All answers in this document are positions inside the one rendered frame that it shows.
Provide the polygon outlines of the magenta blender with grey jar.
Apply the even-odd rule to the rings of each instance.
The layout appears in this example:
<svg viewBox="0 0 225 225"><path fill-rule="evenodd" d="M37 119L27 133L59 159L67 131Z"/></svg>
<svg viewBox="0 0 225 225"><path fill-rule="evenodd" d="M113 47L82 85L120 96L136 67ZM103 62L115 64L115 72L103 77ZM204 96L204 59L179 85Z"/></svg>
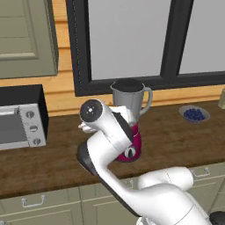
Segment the magenta blender with grey jar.
<svg viewBox="0 0 225 225"><path fill-rule="evenodd" d="M142 138L139 133L138 120L151 106L153 91L142 82L133 78L117 80L111 85L114 106L125 106L135 118L131 124L134 135L133 144L117 157L118 162L131 163L142 153Z"/></svg>

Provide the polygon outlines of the olive base cupboard door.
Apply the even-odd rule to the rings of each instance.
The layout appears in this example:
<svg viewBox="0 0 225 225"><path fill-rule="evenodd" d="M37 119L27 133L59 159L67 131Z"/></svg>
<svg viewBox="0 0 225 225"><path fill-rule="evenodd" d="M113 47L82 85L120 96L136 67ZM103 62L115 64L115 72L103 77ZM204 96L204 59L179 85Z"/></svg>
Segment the olive base cupboard door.
<svg viewBox="0 0 225 225"><path fill-rule="evenodd" d="M0 225L83 225L80 202L0 215Z"/></svg>
<svg viewBox="0 0 225 225"><path fill-rule="evenodd" d="M188 192L199 202L208 213L223 182L223 177L196 180Z"/></svg>
<svg viewBox="0 0 225 225"><path fill-rule="evenodd" d="M114 197L101 197L82 201L84 225L135 225L132 215Z"/></svg>

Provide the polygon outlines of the blueberries pile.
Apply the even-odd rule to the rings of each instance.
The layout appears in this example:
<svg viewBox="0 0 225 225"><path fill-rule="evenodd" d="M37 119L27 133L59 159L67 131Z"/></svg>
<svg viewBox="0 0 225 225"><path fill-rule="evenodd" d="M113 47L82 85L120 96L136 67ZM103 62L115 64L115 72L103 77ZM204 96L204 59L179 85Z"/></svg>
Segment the blueberries pile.
<svg viewBox="0 0 225 225"><path fill-rule="evenodd" d="M184 112L184 116L189 120L203 120L205 116L200 109L191 108Z"/></svg>

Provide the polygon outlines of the wide olive drawer front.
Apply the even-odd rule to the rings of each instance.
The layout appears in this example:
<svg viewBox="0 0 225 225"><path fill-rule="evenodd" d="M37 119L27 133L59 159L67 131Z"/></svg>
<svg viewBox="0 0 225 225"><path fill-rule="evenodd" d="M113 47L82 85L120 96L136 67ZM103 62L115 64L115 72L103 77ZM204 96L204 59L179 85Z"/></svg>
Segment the wide olive drawer front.
<svg viewBox="0 0 225 225"><path fill-rule="evenodd" d="M26 198L27 201L32 204L33 202L39 202L41 195L45 195L47 197L45 203L42 206L22 208L22 198ZM28 210L47 209L49 207L72 207L77 212L81 212L79 189L77 187L73 187L69 189L61 189L51 192L40 192L31 195L0 200L0 214L12 214Z"/></svg>

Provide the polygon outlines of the black framed window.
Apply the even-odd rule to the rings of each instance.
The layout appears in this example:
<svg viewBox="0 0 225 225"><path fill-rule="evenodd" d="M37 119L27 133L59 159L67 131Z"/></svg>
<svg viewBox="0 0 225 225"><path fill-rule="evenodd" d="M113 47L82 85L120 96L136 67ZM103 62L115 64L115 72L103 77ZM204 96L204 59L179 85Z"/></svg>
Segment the black framed window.
<svg viewBox="0 0 225 225"><path fill-rule="evenodd" d="M157 76L137 79L154 90L225 84L225 70L179 73L194 0L171 0L163 62ZM109 94L113 79L94 80L91 74L88 0L66 0L75 94L78 97Z"/></svg>

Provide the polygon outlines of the pale beige box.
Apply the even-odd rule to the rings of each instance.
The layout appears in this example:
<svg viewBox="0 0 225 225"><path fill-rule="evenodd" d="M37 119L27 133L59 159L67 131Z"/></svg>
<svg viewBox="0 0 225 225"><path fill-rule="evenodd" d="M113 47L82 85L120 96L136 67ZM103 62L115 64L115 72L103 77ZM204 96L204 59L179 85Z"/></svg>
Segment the pale beige box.
<svg viewBox="0 0 225 225"><path fill-rule="evenodd" d="M219 99L219 102L218 102L218 106L221 109L225 109L225 88L221 92L221 96L220 96L220 99Z"/></svg>

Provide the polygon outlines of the black and silver toaster oven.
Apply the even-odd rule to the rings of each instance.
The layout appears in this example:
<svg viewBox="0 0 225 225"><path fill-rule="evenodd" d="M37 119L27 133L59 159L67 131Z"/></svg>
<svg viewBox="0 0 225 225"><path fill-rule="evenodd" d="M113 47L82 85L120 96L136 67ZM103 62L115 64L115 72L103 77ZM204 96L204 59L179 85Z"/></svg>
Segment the black and silver toaster oven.
<svg viewBox="0 0 225 225"><path fill-rule="evenodd" d="M0 87L0 107L14 106L19 108L19 115L25 130L25 135L30 148L47 145L48 113L41 84ZM34 116L28 119L25 114L33 111ZM30 131L30 126L38 127L36 132ZM33 144L39 138L40 145Z"/></svg>

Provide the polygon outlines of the silver toaster oven door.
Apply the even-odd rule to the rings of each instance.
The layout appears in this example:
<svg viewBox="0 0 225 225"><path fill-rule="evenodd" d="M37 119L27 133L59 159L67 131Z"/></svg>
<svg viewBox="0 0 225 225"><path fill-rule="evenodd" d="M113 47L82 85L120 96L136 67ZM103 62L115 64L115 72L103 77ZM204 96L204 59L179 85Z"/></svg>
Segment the silver toaster oven door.
<svg viewBox="0 0 225 225"><path fill-rule="evenodd" d="M14 106L0 107L0 150L28 147L19 108Z"/></svg>

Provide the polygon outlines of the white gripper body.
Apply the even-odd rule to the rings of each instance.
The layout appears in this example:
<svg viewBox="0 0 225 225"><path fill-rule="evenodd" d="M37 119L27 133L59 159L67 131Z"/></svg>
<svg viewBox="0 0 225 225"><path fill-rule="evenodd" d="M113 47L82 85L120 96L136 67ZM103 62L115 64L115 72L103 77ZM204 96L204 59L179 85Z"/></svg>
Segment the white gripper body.
<svg viewBox="0 0 225 225"><path fill-rule="evenodd" d="M110 109L115 113L120 113L120 115L125 119L129 126L133 126L136 123L136 119L131 112L130 109L127 109L123 106L110 106ZM85 133L93 133L96 132L95 128L87 126L84 122L82 122L79 126L79 129L82 129Z"/></svg>

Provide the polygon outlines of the grey bowl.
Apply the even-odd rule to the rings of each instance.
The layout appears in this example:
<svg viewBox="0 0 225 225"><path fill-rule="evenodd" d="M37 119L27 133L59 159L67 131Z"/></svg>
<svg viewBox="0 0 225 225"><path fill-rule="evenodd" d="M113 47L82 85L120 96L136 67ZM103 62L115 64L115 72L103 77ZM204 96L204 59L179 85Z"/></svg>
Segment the grey bowl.
<svg viewBox="0 0 225 225"><path fill-rule="evenodd" d="M184 112L185 112L186 110L188 110L188 109L191 109L191 108L200 109L201 112L202 112L202 114L205 116L205 119L203 119L203 120L189 120L189 119L187 119L187 118L184 116ZM209 114L209 112L208 112L207 110L205 110L205 109L199 107L199 106L195 106L195 105L184 105L184 106L181 106L181 107L179 108L178 111L179 111L180 115L184 118L184 120L186 120L186 121L188 121L188 122L190 122L190 123L200 123L200 122L202 122L202 121L206 121L206 120L209 120L209 119L210 119L210 114Z"/></svg>

